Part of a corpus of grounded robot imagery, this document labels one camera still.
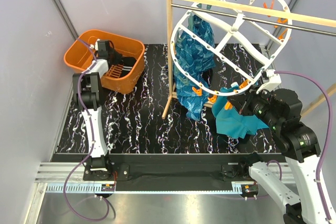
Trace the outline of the black white striped sock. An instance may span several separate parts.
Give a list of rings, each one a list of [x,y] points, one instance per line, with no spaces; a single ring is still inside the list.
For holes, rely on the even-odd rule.
[[[133,57],[121,57],[118,61],[118,65],[122,65],[122,71],[120,74],[120,78],[124,77],[129,74],[129,72],[132,70],[133,66],[136,63],[136,59]]]

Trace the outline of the orange plastic basket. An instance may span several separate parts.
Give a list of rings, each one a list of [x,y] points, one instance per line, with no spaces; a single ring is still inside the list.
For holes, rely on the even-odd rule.
[[[132,92],[140,75],[144,71],[144,44],[136,39],[112,34],[106,31],[91,29],[79,36],[64,54],[64,62],[75,73],[81,73],[92,63],[93,56],[84,43],[98,48],[97,41],[103,40],[105,45],[96,57],[109,54],[113,64],[101,77],[104,88],[122,94]]]

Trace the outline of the white round clip hanger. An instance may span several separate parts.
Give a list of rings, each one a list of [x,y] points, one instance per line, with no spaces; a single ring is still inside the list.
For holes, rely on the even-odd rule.
[[[273,61],[277,58],[279,53],[282,51],[282,49],[285,47],[288,40],[290,39],[291,31],[293,29],[292,28],[292,21],[293,21],[292,12],[290,11],[290,8],[285,0],[272,0],[273,2],[278,2],[281,5],[281,10],[275,10],[275,9],[272,9],[271,7],[256,7],[253,5],[255,0],[250,0],[248,5],[235,4],[235,3],[228,2],[226,0],[180,0],[180,1],[191,2],[192,5],[185,7],[185,10],[186,10],[185,15],[180,19],[180,21],[177,23],[175,28],[172,29],[171,38],[170,38],[170,57],[171,57],[170,63],[175,64],[178,70],[195,84],[195,87],[202,88],[204,92],[207,92],[212,95],[227,97],[231,95],[242,94],[243,92],[251,88],[252,85],[255,84],[258,81],[258,79],[262,76],[263,72],[265,72],[267,69],[270,69],[270,66],[272,65]],[[230,25],[224,22],[223,20],[220,20],[214,17],[213,11],[209,9],[200,8],[199,4],[212,5],[216,7],[228,8],[228,9],[233,10],[235,12],[235,14],[233,15],[235,19],[234,23]],[[286,30],[285,34],[282,35],[280,38],[275,37],[274,35],[270,33],[270,31],[260,26],[260,24],[262,23],[261,20],[256,20],[256,19],[245,16],[246,12],[266,15],[270,17],[283,18],[284,20],[286,20],[286,23],[283,25]],[[223,39],[220,41],[217,47],[210,46],[208,43],[206,43],[205,41],[200,39],[197,35],[195,35],[191,29],[183,25],[183,21],[189,18],[192,14],[226,31],[226,35],[223,37]],[[240,26],[244,22],[249,22],[254,27],[256,27],[260,32],[268,36],[271,41],[278,44],[278,49],[269,57],[266,57],[262,53],[257,51],[253,47],[252,43],[239,31]],[[181,68],[181,66],[178,63],[177,58],[175,57],[174,50],[175,50],[175,45],[176,45],[176,36],[177,36],[178,31],[180,30],[188,33],[193,39],[197,40],[203,46],[205,46],[206,49],[214,53],[219,58],[219,60],[228,64],[231,68],[233,68],[233,70],[235,70],[242,77],[244,77],[245,78],[244,84],[236,87],[236,89],[232,92],[223,93],[223,92],[211,90],[205,87],[202,83],[197,82],[193,77],[191,77],[188,74],[188,72],[186,72],[185,70],[183,70],[183,68]],[[238,42],[240,42],[240,44],[249,52],[249,54],[254,59],[256,59],[259,63],[262,64],[262,67],[258,70],[258,72],[254,76],[250,76],[248,73],[243,71],[238,65],[234,64],[231,60],[229,60],[226,56],[224,56],[220,52],[231,38],[235,38]]]

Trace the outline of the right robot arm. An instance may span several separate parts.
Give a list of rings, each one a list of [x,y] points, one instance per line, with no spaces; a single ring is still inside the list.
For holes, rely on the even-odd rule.
[[[284,223],[335,223],[335,210],[326,192],[318,163],[322,154],[314,131],[301,121],[302,103],[289,89],[257,92],[255,87],[228,97],[241,115],[254,115],[271,131],[290,167],[297,192],[289,189],[257,154],[238,167],[239,176],[260,185],[282,212]]]

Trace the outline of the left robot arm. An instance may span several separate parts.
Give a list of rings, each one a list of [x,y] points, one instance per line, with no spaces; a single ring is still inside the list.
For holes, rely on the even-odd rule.
[[[84,180],[116,181],[118,172],[109,157],[102,129],[104,95],[101,78],[110,69],[112,59],[107,55],[98,56],[98,46],[103,42],[102,40],[98,39],[94,45],[88,44],[80,38],[77,38],[76,41],[82,43],[92,54],[92,62],[89,67],[72,76],[73,100],[83,116],[89,144],[89,153],[77,166],[85,168]]]

